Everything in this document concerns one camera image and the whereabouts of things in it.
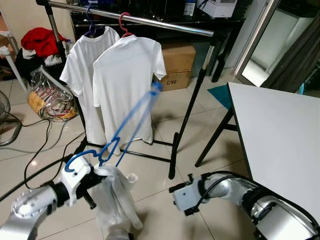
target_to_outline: black cable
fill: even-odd
[[[217,181],[215,181],[214,183],[212,183],[208,189],[205,191],[205,193],[201,196],[200,200],[197,202],[197,204],[193,207],[193,210],[196,210],[201,202],[207,197],[207,195],[222,181],[227,180],[227,179],[232,179],[232,178],[236,178],[235,175],[228,175],[228,176],[223,176],[220,179],[218,179]]]
[[[12,194],[14,191],[16,191],[17,189],[19,189],[22,185],[24,185],[25,183],[27,183],[28,181],[30,181],[31,179],[35,178],[36,176],[38,176],[40,173],[44,172],[45,170],[47,170],[48,168],[51,168],[52,166],[56,165],[57,163],[59,163],[61,161],[61,159],[56,160],[52,163],[50,163],[49,165],[41,168],[39,171],[35,172],[34,174],[32,174],[31,176],[28,176],[25,180],[23,180],[22,182],[18,183],[16,186],[14,186],[11,190],[9,190],[7,193],[5,193],[4,195],[2,195],[0,197],[0,202],[2,200],[4,200],[5,198],[7,198],[10,194]]]
[[[59,165],[59,168],[56,172],[56,174],[54,175],[54,177],[47,181],[47,183],[53,183],[54,179],[59,175],[60,171],[61,171],[61,168],[62,168],[62,164],[64,163],[63,159],[65,158],[65,154],[66,154],[66,150],[67,150],[67,147],[73,143],[77,138],[79,138],[82,134],[84,134],[85,132],[82,132],[80,135],[76,136],[74,139],[72,139],[67,145],[65,145],[64,147],[64,150],[63,150],[63,154],[62,154],[62,158],[61,158],[61,162],[60,162],[60,165]]]
[[[73,140],[71,140],[70,143],[72,143],[74,140],[76,140],[77,138],[79,138],[83,133],[81,133],[79,136],[75,137]],[[32,174],[31,176],[28,176],[25,180],[23,180],[22,182],[18,183],[16,186],[14,186],[12,189],[10,189],[8,192],[6,192],[4,195],[2,195],[0,197],[0,202],[3,201],[4,199],[6,199],[10,194],[12,194],[14,191],[16,191],[17,189],[19,189],[22,185],[24,185],[25,183],[29,182],[30,180],[34,179],[36,176],[38,176],[39,174],[41,174],[42,172],[44,172],[45,170],[51,168],[52,166],[60,163],[60,162],[66,162],[68,161],[70,158],[72,158],[73,154],[69,154],[66,157],[60,158],[50,164],[48,164],[47,166],[41,168],[39,171],[35,172],[34,174]]]
[[[4,111],[4,113],[9,114],[10,116],[14,117],[14,118],[17,119],[19,122],[21,122],[21,120],[20,120],[19,118],[17,118],[15,115],[13,115],[12,113],[7,112],[7,111]],[[22,127],[29,127],[29,126],[32,126],[32,125],[35,125],[35,124],[38,124],[38,123],[41,123],[41,122],[47,121],[47,120],[49,120],[49,119],[48,119],[48,118],[45,118],[45,119],[36,121],[36,122],[34,122],[34,123],[31,123],[31,124],[27,124],[27,125],[23,125],[23,124],[21,123],[21,125],[22,125]]]
[[[31,164],[31,162],[36,158],[36,156],[40,153],[40,151],[45,147],[45,145],[47,144],[48,142],[48,139],[49,139],[49,128],[50,128],[50,125],[51,125],[51,121],[49,119],[43,119],[43,120],[48,120],[49,124],[48,124],[48,127],[46,128],[46,134],[45,134],[45,142],[44,144],[40,147],[40,149],[33,155],[33,157],[31,158],[31,160],[27,163],[27,165],[25,166],[24,168],[24,172],[23,172],[23,179],[26,180],[27,178],[27,169],[29,167],[29,165]],[[31,187],[28,186],[27,182],[25,182],[24,184],[28,189],[32,189]]]
[[[248,177],[245,177],[245,176],[242,176],[240,174],[237,174],[237,173],[234,173],[234,172],[230,172],[230,171],[214,171],[211,173],[211,175],[213,174],[230,174],[228,176],[224,176],[222,178],[220,178],[219,180],[215,181],[213,184],[210,185],[210,187],[205,191],[205,193],[203,194],[203,196],[201,196],[200,200],[198,201],[198,203],[193,207],[193,210],[195,211],[199,205],[201,204],[201,202],[203,201],[203,199],[208,195],[208,193],[210,191],[212,191],[219,183],[221,183],[222,181],[226,180],[226,179],[230,179],[230,178],[240,178],[240,179],[244,179],[246,181],[248,181],[249,183],[252,183],[268,192],[270,192],[270,195],[271,196],[274,196],[280,200],[282,200],[283,202],[293,206],[296,210],[300,211],[305,217],[307,217],[312,226],[314,227],[314,229],[318,232],[317,234],[317,237],[320,235],[320,226],[318,224],[318,222],[316,221],[316,219],[307,211],[305,210],[303,207],[299,206],[298,204],[286,199],[285,197],[283,196],[280,196],[279,194],[275,193],[274,191],[270,190],[269,188],[261,185],[260,183],[248,178]]]

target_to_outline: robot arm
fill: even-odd
[[[72,168],[74,172],[62,170],[57,184],[31,189],[19,196],[12,203],[8,220],[0,227],[0,239],[35,240],[38,226],[48,215],[64,204],[71,207],[82,197],[93,209],[96,204],[87,189],[105,176],[95,174],[94,167],[83,156],[72,162]]]
[[[272,191],[231,172],[206,173],[169,189],[174,204],[186,216],[198,212],[200,203],[212,198],[229,200],[244,211],[256,226],[257,240],[318,239],[318,229],[292,204]]]

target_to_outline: red cloth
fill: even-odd
[[[61,41],[67,41],[59,34]],[[40,58],[47,58],[50,55],[58,54],[55,35],[52,30],[43,27],[36,27],[26,33],[21,39],[21,45],[26,50],[35,50]]]

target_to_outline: clear plastic bag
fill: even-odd
[[[43,66],[32,71],[31,77],[27,101],[39,117],[64,122],[77,115],[72,93],[50,76]]]
[[[107,176],[100,184],[92,188],[92,198],[97,204],[96,220],[105,231],[118,228],[130,230],[131,224],[136,229],[143,227],[136,214],[135,203],[130,189],[138,177],[131,173],[125,177],[120,170],[110,164],[95,166],[94,172]]]

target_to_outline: red hanger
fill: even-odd
[[[120,15],[120,17],[119,17],[119,27],[120,27],[123,31],[125,31],[125,34],[122,35],[122,38],[128,37],[128,36],[130,36],[130,35],[133,35],[131,32],[128,32],[128,29],[126,29],[126,28],[124,28],[124,27],[122,26],[122,18],[123,18],[123,16],[131,16],[131,15],[130,15],[130,13],[128,13],[128,12],[124,12],[124,13],[122,13],[122,14]]]

